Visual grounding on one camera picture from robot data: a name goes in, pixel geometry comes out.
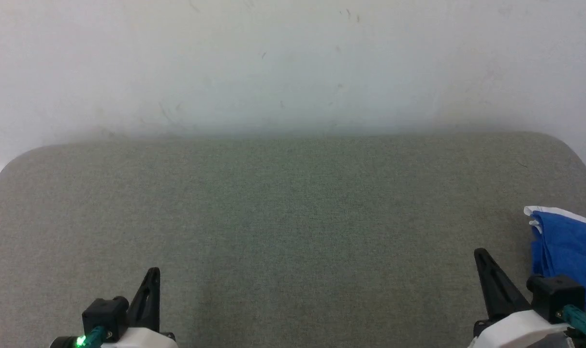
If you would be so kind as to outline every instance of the white wall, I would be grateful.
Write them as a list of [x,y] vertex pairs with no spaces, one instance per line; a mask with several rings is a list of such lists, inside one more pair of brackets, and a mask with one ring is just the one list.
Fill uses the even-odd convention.
[[553,134],[586,163],[586,0],[0,0],[0,163],[82,139],[470,129]]

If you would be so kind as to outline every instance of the green led light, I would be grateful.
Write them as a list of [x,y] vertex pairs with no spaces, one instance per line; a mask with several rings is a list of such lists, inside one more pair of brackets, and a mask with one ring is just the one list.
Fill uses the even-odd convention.
[[81,337],[76,339],[76,346],[77,347],[82,347],[83,343],[85,343],[85,339],[87,339],[86,336],[82,335]]

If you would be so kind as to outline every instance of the blue towel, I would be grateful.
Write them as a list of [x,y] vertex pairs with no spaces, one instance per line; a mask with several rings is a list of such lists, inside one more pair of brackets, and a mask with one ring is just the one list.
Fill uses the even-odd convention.
[[545,277],[567,275],[586,289],[586,218],[559,208],[530,206],[534,218],[532,271]]

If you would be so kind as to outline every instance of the black plastic bracket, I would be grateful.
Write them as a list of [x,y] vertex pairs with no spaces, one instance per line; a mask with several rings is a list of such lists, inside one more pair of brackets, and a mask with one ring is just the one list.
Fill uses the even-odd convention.
[[531,310],[531,306],[486,249],[476,249],[474,258],[488,314],[488,320],[474,324],[474,337],[478,337],[488,326],[512,313]]
[[149,268],[128,309],[131,328],[160,332],[160,268]]
[[83,329],[85,335],[98,326],[105,330],[103,342],[116,342],[128,328],[126,310],[128,300],[117,296],[112,300],[96,299],[83,311]]
[[532,275],[527,280],[527,290],[534,295],[533,309],[551,324],[563,322],[557,314],[564,306],[573,305],[580,310],[585,307],[585,288],[567,275]]

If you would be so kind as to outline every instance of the gray cushion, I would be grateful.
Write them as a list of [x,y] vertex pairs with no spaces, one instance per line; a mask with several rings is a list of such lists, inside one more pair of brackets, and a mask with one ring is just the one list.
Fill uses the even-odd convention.
[[39,148],[0,175],[0,347],[80,334],[151,266],[180,347],[466,346],[476,247],[527,293],[530,204],[586,216],[533,133]]

